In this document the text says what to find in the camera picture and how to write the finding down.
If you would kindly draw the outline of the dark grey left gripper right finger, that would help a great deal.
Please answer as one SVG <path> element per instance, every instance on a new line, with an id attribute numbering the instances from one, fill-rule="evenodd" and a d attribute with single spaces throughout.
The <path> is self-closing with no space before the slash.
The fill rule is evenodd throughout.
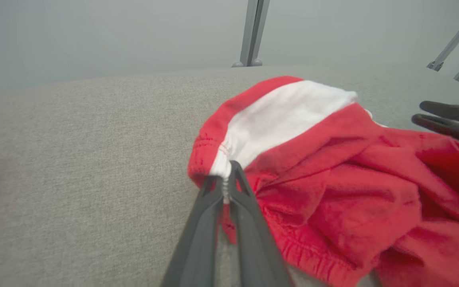
<path id="1" fill-rule="evenodd" d="M 275 239 L 237 161 L 228 178 L 231 218 L 235 225 L 243 287 L 293 287 Z"/>

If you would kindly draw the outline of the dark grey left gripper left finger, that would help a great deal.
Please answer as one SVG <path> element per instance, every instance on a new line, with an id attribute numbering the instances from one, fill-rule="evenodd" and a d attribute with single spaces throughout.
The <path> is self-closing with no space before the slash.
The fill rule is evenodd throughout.
<path id="1" fill-rule="evenodd" d="M 199 189 L 162 287 L 214 287 L 223 179 L 207 176 Z"/>

